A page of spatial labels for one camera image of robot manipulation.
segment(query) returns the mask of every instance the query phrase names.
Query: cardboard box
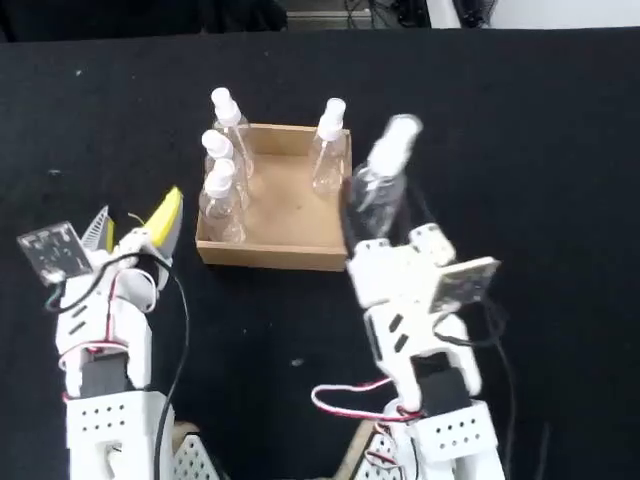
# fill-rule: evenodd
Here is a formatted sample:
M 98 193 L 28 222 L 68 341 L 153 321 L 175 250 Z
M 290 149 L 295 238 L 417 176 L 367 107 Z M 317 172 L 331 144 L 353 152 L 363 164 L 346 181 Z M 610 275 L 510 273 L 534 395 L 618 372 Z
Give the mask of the cardboard box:
M 315 128 L 252 125 L 256 158 L 245 212 L 243 243 L 207 240 L 198 214 L 196 246 L 204 263 L 293 270 L 342 271 L 347 257 L 338 195 L 319 197 L 311 186 L 307 153 Z M 351 175 L 347 136 L 345 177 Z

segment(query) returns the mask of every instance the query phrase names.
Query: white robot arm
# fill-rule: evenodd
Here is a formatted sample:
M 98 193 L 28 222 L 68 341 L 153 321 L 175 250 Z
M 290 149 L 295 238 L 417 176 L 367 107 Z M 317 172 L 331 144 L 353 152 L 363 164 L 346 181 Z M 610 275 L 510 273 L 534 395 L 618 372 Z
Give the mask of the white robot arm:
M 361 241 L 347 263 L 376 364 L 398 392 L 384 413 L 424 415 L 388 424 L 398 464 L 408 478 L 502 480 L 489 409 L 472 399 L 482 385 L 473 350 L 443 341 L 468 339 L 455 312 L 482 298 L 499 262 L 451 263 L 455 251 L 435 223 L 412 230 L 409 239 L 398 247 L 386 239 Z M 438 353 L 448 365 L 421 372 Z
M 59 314 L 71 480 L 173 478 L 173 409 L 162 393 L 146 390 L 151 329 L 145 314 L 166 284 L 164 267 L 171 265 L 181 221 L 182 194 L 174 188 L 115 247 L 106 208 L 81 241 L 69 224 L 18 239 L 43 281 L 56 283 L 58 293 L 66 287 L 47 306 Z M 155 265 L 145 266 L 145 260 Z M 60 305 L 52 306 L 58 299 Z

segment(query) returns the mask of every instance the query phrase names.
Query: black cloth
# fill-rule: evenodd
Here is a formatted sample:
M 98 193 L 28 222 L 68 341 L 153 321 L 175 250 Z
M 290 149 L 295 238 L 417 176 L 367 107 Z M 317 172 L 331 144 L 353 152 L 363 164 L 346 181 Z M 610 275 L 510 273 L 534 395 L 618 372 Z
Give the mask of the black cloth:
M 0 32 L 10 30 L 7 36 L 17 41 L 281 30 L 286 24 L 274 0 L 0 0 Z
M 67 458 L 55 319 L 15 236 L 62 220 L 82 231 L 108 201 L 144 216 L 173 184 L 193 321 L 177 417 L 203 429 L 234 479 L 311 478 L 340 463 L 357 422 L 316 410 L 309 392 L 380 376 L 347 275 L 206 267 L 194 248 L 200 134 L 220 85 L 255 122 L 313 125 L 328 97 L 345 98 L 356 163 L 391 115 L 417 114 L 411 181 L 461 258 L 504 262 L 491 293 L 511 315 L 513 478 L 532 478 L 544 422 L 546 479 L 635 478 L 639 48 L 634 29 L 1 45 L 3 478 L 63 479 Z M 183 332 L 174 286 L 149 322 L 166 391 Z M 503 438 L 504 372 L 494 351 L 478 359 Z M 380 409 L 391 394 L 359 405 Z

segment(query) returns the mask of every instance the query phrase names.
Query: plastic bottle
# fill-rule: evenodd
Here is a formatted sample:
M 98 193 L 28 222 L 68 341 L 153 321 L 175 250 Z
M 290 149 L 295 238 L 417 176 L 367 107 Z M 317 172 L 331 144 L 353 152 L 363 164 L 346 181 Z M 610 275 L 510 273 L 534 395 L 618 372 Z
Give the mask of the plastic bottle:
M 422 123 L 413 115 L 396 115 L 374 144 L 367 163 L 353 174 L 350 216 L 357 218 L 370 238 L 385 237 L 404 195 L 406 165 Z
M 210 240 L 240 243 L 246 238 L 243 211 L 233 188 L 234 174 L 233 162 L 218 158 L 204 181 L 199 206 Z
M 342 119 L 347 105 L 339 98 L 327 101 L 316 136 L 309 149 L 313 165 L 312 185 L 319 195 L 337 193 L 342 185 L 347 139 L 342 131 Z
M 235 165 L 235 185 L 240 194 L 242 208 L 249 205 L 249 179 L 244 165 L 244 158 L 233 148 L 231 141 L 216 130 L 207 130 L 202 134 L 202 146 L 207 150 L 205 158 L 205 172 L 214 168 L 220 158 L 228 158 Z
M 216 88 L 211 93 L 211 101 L 216 111 L 213 128 L 231 140 L 235 149 L 244 158 L 247 178 L 251 178 L 254 160 L 250 138 L 251 124 L 242 115 L 238 104 L 226 88 Z

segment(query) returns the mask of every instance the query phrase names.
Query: white spray cap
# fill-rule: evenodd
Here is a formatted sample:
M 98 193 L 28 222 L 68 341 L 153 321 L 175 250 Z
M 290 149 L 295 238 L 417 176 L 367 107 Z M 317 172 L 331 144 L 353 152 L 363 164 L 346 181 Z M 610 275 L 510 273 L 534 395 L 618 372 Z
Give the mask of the white spray cap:
M 202 146 L 212 158 L 233 158 L 231 140 L 216 130 L 207 130 L 202 134 Z
M 318 123 L 318 136 L 327 142 L 331 142 L 340 136 L 342 131 L 342 119 L 347 104 L 340 98 L 330 98 L 327 107 Z
M 395 177 L 407 164 L 413 142 L 422 130 L 422 122 L 415 115 L 391 117 L 382 137 L 373 145 L 367 158 L 371 170 L 381 177 Z
M 236 167 L 233 160 L 218 158 L 204 181 L 204 191 L 212 198 L 224 198 L 233 185 Z
M 216 88 L 211 92 L 211 101 L 216 109 L 216 117 L 223 126 L 233 127 L 240 122 L 242 113 L 229 90 L 224 87 Z

